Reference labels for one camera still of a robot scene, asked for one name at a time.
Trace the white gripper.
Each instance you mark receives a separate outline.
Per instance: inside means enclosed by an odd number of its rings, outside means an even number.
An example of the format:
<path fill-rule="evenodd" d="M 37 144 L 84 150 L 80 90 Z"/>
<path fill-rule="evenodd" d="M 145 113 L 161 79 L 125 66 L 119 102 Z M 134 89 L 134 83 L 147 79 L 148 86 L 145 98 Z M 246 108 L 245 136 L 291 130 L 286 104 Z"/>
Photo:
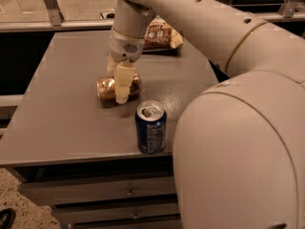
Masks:
<path fill-rule="evenodd" d="M 135 72 L 133 62 L 141 56 L 144 45 L 144 39 L 127 37 L 115 29 L 110 32 L 107 75 L 113 76 L 114 73 L 115 100 L 118 104 L 125 104 L 128 101 Z"/>

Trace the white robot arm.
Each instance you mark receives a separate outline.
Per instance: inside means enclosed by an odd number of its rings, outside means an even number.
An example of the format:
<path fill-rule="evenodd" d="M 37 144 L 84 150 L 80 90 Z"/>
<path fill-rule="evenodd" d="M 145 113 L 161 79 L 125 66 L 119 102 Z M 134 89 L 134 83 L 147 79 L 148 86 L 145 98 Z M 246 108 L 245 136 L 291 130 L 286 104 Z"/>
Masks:
<path fill-rule="evenodd" d="M 304 40 L 215 0 L 126 0 L 114 33 L 159 15 L 229 76 L 180 116 L 173 169 L 183 229 L 302 229 Z"/>

